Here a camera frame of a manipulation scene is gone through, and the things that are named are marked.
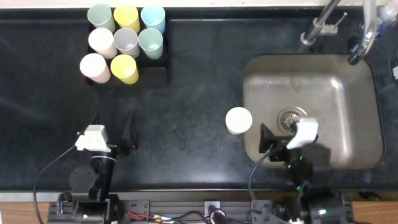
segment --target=faucet handle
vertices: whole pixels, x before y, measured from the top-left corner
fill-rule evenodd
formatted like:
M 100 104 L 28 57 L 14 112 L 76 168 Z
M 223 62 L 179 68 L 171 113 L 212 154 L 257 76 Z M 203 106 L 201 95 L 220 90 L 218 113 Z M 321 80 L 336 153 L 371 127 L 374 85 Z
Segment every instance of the faucet handle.
M 347 16 L 347 12 L 344 12 L 343 16 L 337 21 L 336 24 L 325 24 L 323 25 L 319 35 L 336 35 L 338 31 L 338 24 L 343 21 L 343 19 Z

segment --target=sink basin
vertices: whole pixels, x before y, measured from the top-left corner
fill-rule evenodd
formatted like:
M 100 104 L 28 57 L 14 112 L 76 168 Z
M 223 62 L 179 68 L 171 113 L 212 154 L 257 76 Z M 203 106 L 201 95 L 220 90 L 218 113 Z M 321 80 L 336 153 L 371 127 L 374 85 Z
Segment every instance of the sink basin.
M 260 125 L 276 136 L 291 133 L 289 119 L 319 122 L 318 143 L 331 151 L 335 169 L 367 169 L 384 151 L 372 71 L 347 55 L 262 55 L 244 73 L 244 107 L 253 118 L 244 134 L 245 150 L 257 162 Z M 263 166 L 282 167 L 266 159 Z

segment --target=wooden floor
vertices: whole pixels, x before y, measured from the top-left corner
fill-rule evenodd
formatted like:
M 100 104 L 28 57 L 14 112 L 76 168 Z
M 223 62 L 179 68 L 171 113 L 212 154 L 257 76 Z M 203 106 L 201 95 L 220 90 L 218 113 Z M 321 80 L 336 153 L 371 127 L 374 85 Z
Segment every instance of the wooden floor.
M 355 220 L 360 223 L 398 223 L 398 202 L 354 202 Z M 49 204 L 39 203 L 40 214 L 47 220 Z M 3 224 L 38 224 L 32 202 L 0 202 Z

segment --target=white wall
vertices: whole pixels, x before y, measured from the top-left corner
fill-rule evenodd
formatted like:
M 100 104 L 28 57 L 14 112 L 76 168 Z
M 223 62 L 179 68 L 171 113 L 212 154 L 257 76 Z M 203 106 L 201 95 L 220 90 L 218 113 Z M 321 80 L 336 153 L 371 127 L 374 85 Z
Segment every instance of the white wall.
M 390 0 L 375 0 L 385 5 Z M 90 7 L 105 3 L 110 6 L 134 4 L 137 7 L 156 4 L 163 7 L 241 7 L 241 6 L 324 6 L 329 0 L 0 0 L 0 8 Z M 339 6 L 360 6 L 362 0 L 341 0 Z

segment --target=drain strainer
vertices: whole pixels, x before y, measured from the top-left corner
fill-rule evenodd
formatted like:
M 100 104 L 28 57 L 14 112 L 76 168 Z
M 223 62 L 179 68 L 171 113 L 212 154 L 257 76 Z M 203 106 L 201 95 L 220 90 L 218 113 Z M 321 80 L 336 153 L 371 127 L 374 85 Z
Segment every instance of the drain strainer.
M 281 131 L 286 134 L 293 135 L 294 131 L 291 128 L 291 124 L 298 121 L 300 118 L 306 118 L 307 113 L 298 107 L 290 107 L 283 109 L 278 114 L 278 126 Z

